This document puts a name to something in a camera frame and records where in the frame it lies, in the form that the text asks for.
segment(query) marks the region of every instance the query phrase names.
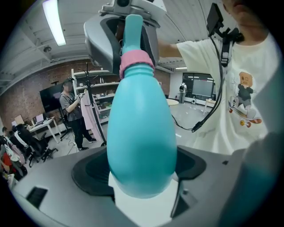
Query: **teal bottle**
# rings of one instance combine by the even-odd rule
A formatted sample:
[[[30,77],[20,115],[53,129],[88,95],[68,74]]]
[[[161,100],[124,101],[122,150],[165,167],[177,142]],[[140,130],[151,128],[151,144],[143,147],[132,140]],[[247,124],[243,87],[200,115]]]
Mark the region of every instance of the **teal bottle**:
[[[143,18],[128,15],[122,53],[140,50]],[[177,160],[174,122],[153,68],[137,63],[124,71],[113,99],[107,157],[118,186],[136,198],[163,192]]]

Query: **teddy bear graphic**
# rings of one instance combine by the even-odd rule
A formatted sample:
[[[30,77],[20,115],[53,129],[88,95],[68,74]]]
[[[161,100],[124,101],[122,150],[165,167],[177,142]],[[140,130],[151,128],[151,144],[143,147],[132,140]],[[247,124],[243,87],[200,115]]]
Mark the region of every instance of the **teddy bear graphic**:
[[[230,105],[238,108],[240,105],[244,105],[245,110],[247,110],[247,118],[253,119],[256,115],[256,110],[251,109],[251,94],[253,93],[252,87],[252,75],[241,72],[240,84],[238,84],[238,94],[236,97],[230,97]]]

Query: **fluorescent light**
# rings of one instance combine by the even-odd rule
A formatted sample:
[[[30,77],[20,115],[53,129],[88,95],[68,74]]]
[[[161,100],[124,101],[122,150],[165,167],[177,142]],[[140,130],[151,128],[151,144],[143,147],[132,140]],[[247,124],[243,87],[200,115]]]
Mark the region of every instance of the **fluorescent light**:
[[[43,11],[57,45],[66,45],[59,20],[57,0],[47,0],[43,2]]]

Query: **black camera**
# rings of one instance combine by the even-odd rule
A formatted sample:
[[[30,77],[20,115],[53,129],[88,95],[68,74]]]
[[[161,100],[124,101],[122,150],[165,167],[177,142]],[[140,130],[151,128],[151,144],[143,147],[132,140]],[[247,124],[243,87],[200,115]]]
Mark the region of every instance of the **black camera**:
[[[117,5],[120,7],[126,7],[130,3],[130,0],[117,0]]]

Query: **skateboard graphic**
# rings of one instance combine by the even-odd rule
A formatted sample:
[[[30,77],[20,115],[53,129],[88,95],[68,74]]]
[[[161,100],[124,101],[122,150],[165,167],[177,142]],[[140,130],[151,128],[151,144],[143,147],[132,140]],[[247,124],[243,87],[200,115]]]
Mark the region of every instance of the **skateboard graphic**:
[[[231,106],[231,104],[229,102],[229,112],[232,113],[233,111],[235,113],[237,113],[241,118],[243,118],[243,120],[240,121],[241,126],[246,125],[249,128],[250,126],[252,126],[252,123],[253,124],[260,124],[262,122],[260,117],[248,118],[247,115],[245,115],[243,112],[241,112],[237,108]]]

